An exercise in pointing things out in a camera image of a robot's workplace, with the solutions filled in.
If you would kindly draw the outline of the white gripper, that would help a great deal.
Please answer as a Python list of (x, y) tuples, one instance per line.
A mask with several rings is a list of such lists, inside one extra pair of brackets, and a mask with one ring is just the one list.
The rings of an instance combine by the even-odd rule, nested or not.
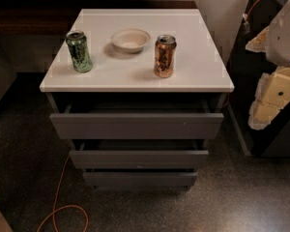
[(246, 44), (246, 50), (266, 52), (267, 60), (279, 66), (271, 74), (262, 74), (249, 109), (248, 125), (260, 131), (290, 102), (290, 0), (269, 27)]

